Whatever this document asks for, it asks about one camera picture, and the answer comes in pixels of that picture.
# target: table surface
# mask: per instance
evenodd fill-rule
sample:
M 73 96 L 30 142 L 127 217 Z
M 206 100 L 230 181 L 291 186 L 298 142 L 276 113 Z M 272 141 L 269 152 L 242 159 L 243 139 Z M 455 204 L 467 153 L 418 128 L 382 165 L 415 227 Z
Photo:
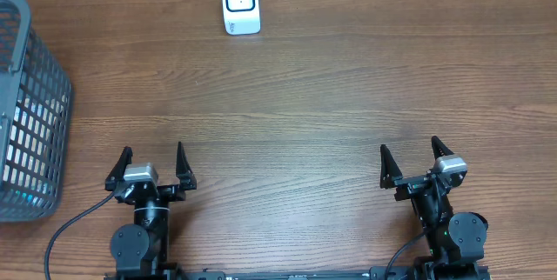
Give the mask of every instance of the table surface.
M 28 1 L 77 94 L 62 204 L 0 226 L 0 278 L 43 278 L 125 145 L 175 183 L 178 141 L 198 178 L 171 206 L 187 270 L 385 265 L 420 228 L 379 188 L 379 146 L 416 175 L 432 135 L 468 161 L 450 199 L 489 220 L 493 278 L 557 277 L 557 0 L 260 0 L 250 37 L 225 34 L 220 0 Z M 130 222 L 110 202 L 75 223 L 53 278 L 113 272 Z

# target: brown tabletop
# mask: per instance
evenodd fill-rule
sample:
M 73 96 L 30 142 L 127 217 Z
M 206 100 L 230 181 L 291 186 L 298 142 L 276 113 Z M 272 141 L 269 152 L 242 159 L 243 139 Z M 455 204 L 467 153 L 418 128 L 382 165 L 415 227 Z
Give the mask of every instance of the brown tabletop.
M 450 199 L 489 220 L 493 278 L 557 277 L 557 0 L 260 0 L 251 37 L 225 34 L 220 0 L 28 1 L 77 94 L 62 204 L 0 226 L 0 278 L 44 277 L 125 145 L 175 183 L 178 141 L 198 178 L 171 206 L 187 270 L 385 265 L 420 227 L 379 188 L 379 146 L 417 175 L 432 135 L 468 162 Z M 132 220 L 109 202 L 71 226 L 53 278 L 113 272 Z

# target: plastic basket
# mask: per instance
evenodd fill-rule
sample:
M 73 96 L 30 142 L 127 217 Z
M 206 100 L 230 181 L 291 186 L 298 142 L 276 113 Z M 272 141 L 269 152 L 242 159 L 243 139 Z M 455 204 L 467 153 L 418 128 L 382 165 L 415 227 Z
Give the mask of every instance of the plastic basket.
M 0 0 L 0 222 L 51 215 L 62 194 L 73 90 L 30 22 L 25 0 Z

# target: cable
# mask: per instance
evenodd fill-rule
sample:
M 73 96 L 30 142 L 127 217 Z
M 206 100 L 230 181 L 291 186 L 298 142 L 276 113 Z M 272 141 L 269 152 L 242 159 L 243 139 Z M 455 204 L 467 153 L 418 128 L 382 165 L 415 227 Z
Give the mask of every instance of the cable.
M 89 215 L 94 210 L 98 209 L 99 207 L 103 206 L 106 202 L 110 201 L 114 197 L 114 192 L 111 192 L 109 196 L 107 196 L 104 200 L 97 203 L 95 206 L 89 208 L 88 210 L 82 212 L 81 214 L 73 217 L 70 221 L 65 223 L 56 233 L 52 236 L 52 239 L 49 242 L 49 246 L 46 247 L 46 252 L 44 252 L 44 276 L 46 280 L 50 280 L 50 271 L 49 271 L 49 259 L 50 259 L 50 251 L 52 250 L 52 246 L 54 245 L 54 241 L 56 241 L 57 237 L 68 227 L 71 226 L 72 223 L 75 223 L 77 220 Z
M 409 248 L 410 246 L 414 245 L 416 242 L 418 242 L 422 237 L 424 237 L 426 234 L 428 234 L 429 232 L 433 231 L 435 229 L 435 227 L 430 227 L 429 229 L 423 230 L 420 234 L 418 234 L 416 237 L 414 237 L 412 240 L 408 241 L 408 243 L 402 245 L 402 247 L 397 250 L 396 253 L 394 253 L 393 258 L 391 258 L 391 261 L 389 261 L 389 264 L 386 266 L 385 268 L 385 280 L 388 280 L 389 278 L 389 272 L 391 272 L 391 268 L 393 267 L 394 262 L 397 260 L 397 258 L 399 258 L 400 254 L 402 254 L 403 251 L 405 251 L 407 248 Z

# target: black cable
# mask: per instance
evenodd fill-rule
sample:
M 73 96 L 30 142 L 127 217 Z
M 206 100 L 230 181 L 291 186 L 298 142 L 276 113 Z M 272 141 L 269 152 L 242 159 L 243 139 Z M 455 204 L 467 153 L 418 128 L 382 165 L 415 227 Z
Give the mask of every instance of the black cable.
M 408 241 L 408 243 L 402 245 L 402 247 L 399 250 L 397 250 L 396 253 L 394 253 L 393 258 L 391 258 L 391 260 L 389 261 L 389 263 L 387 264 L 387 266 L 385 268 L 385 280 L 388 280 L 389 272 L 391 272 L 391 268 L 393 267 L 394 261 L 396 261 L 397 258 L 399 258 L 400 254 L 402 254 L 403 251 L 405 251 L 410 246 L 414 245 L 422 237 L 424 237 L 426 234 L 433 231 L 434 229 L 435 229 L 435 227 L 430 227 L 429 229 L 423 230 L 420 234 L 418 234 L 412 240 Z
M 52 239 L 49 242 L 49 246 L 46 247 L 46 252 L 44 252 L 44 276 L 46 280 L 50 280 L 50 271 L 49 271 L 49 259 L 50 259 L 50 251 L 52 250 L 52 246 L 54 245 L 54 241 L 56 241 L 57 237 L 68 227 L 71 226 L 72 223 L 75 223 L 77 220 L 89 215 L 94 210 L 98 209 L 99 207 L 103 206 L 106 202 L 110 201 L 114 197 L 114 192 L 111 192 L 109 196 L 107 196 L 104 200 L 97 203 L 95 206 L 89 208 L 88 210 L 82 212 L 81 214 L 73 217 L 69 222 L 64 223 L 58 231 L 52 236 Z

